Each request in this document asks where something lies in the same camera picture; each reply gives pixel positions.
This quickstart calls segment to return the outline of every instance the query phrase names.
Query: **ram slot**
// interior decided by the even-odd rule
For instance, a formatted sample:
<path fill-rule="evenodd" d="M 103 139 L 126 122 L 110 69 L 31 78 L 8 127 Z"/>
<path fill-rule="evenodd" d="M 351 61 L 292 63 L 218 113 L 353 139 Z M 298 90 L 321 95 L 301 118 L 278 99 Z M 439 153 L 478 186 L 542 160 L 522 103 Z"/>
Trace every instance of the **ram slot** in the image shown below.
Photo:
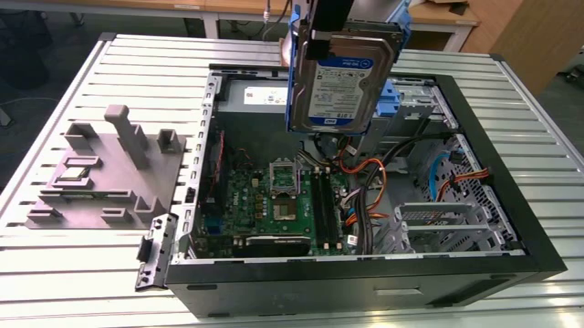
<path fill-rule="evenodd" d="M 314 214 L 314 226 L 317 230 L 317 246 L 322 247 L 328 240 L 327 221 L 324 217 L 324 207 L 321 196 L 321 174 L 310 174 L 310 188 L 313 195 L 313 214 Z"/>
<path fill-rule="evenodd" d="M 322 214 L 327 224 L 327 235 L 331 247 L 339 242 L 339 224 L 336 218 L 336 200 L 333 198 L 333 188 L 331 187 L 331 175 L 321 176 L 321 197 L 322 197 Z"/>

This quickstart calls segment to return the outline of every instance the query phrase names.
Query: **red cable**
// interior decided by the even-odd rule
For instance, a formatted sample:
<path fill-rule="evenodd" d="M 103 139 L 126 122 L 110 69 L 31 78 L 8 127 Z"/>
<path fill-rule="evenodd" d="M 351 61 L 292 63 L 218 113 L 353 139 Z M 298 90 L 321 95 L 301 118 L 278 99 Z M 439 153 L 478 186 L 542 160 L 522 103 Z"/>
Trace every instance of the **red cable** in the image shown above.
<path fill-rule="evenodd" d="M 226 145 L 226 133 L 225 131 L 221 131 L 221 150 L 220 150 L 220 159 L 218 159 L 218 165 L 216 166 L 216 171 L 213 173 L 213 182 L 212 182 L 212 188 L 209 189 L 209 194 L 208 194 L 208 198 L 206 200 L 212 197 L 212 193 L 213 193 L 213 188 L 216 186 L 216 182 L 218 179 L 218 174 L 220 174 L 220 169 L 221 169 L 221 159 L 224 158 L 224 148 Z"/>

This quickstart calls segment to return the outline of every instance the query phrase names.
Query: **motherboard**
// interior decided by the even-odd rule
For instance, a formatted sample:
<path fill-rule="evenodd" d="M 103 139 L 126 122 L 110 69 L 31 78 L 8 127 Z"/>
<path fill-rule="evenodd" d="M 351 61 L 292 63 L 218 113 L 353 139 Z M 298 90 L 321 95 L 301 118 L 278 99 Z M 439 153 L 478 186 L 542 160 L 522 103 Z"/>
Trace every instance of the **motherboard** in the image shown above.
<path fill-rule="evenodd" d="M 289 169 L 285 161 L 232 170 L 225 213 L 204 214 L 198 258 L 351 254 L 336 208 L 345 193 L 344 174 Z"/>

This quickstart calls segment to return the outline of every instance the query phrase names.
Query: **floor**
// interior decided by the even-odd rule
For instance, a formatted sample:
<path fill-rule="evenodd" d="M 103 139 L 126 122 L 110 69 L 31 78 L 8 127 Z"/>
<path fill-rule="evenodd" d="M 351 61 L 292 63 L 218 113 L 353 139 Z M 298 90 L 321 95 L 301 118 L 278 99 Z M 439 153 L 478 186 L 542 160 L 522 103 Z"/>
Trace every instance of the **floor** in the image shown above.
<path fill-rule="evenodd" d="M 0 107 L 14 119 L 10 128 L 0 128 L 0 190 L 19 166 L 101 33 L 115 31 L 130 34 L 188 36 L 186 22 L 178 18 L 86 15 L 86 24 L 75 27 L 69 14 L 49 13 L 46 23 L 54 43 L 39 53 L 51 72 L 50 82 L 34 90 L 20 91 L 0 79 Z M 200 21 L 190 20 L 189 26 L 192 36 L 205 36 Z M 261 23 L 257 22 L 230 24 L 222 21 L 221 36 L 240 40 L 261 40 L 261 27 Z M 280 24 L 268 35 L 268 40 L 276 41 L 285 34 L 286 25 Z M 10 100 L 33 97 L 45 99 L 23 100 L 3 105 Z M 584 152 L 584 130 L 580 127 L 584 122 L 584 88 L 567 84 L 563 77 L 558 77 L 543 92 L 540 102 L 579 151 Z"/>

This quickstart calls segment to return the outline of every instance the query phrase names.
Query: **chip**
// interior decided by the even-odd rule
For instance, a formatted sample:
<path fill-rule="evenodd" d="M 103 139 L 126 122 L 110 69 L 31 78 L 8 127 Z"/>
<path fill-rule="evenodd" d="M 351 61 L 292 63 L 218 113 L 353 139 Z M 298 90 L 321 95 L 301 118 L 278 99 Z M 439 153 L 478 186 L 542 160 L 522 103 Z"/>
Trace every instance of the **chip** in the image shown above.
<path fill-rule="evenodd" d="M 274 221 L 296 221 L 296 199 L 277 198 L 274 200 Z"/>

